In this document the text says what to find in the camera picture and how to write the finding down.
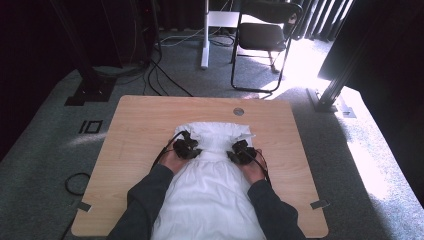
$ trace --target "wooden table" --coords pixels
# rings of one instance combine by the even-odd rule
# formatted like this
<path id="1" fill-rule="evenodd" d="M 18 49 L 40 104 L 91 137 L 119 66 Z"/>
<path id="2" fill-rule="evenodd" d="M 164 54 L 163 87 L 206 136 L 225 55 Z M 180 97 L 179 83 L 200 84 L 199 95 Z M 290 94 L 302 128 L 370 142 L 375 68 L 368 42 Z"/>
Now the wooden table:
<path id="1" fill-rule="evenodd" d="M 237 116 L 235 108 L 244 114 Z M 299 226 L 309 238 L 328 234 L 290 104 L 278 100 L 145 97 L 121 98 L 72 226 L 77 236 L 105 236 L 126 209 L 127 191 L 148 174 L 175 128 L 189 122 L 232 122 L 250 126 L 263 150 L 273 188 L 299 211 Z"/>

